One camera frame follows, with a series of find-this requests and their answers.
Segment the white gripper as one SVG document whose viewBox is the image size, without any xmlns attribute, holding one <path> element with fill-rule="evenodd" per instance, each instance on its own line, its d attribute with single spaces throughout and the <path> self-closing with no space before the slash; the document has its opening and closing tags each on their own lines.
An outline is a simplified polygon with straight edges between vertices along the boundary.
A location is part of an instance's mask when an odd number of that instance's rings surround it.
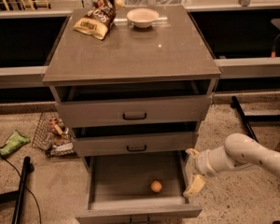
<svg viewBox="0 0 280 224">
<path fill-rule="evenodd" d="M 183 192 L 183 196 L 191 198 L 197 195 L 205 185 L 204 178 L 213 178 L 218 175 L 218 172 L 213 168 L 209 159 L 210 149 L 198 152 L 194 148 L 186 150 L 188 163 L 195 164 L 195 169 L 198 175 L 194 175 L 190 185 Z"/>
</svg>

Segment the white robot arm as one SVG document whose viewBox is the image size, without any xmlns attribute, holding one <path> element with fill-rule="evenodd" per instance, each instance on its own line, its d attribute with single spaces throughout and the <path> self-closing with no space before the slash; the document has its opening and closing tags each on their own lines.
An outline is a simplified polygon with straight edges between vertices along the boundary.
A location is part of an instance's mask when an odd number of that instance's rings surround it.
<svg viewBox="0 0 280 224">
<path fill-rule="evenodd" d="M 242 133 L 229 135 L 224 145 L 215 149 L 186 150 L 191 165 L 191 181 L 183 195 L 190 198 L 199 193 L 206 180 L 223 172 L 259 166 L 280 179 L 280 152 L 268 149 Z"/>
</svg>

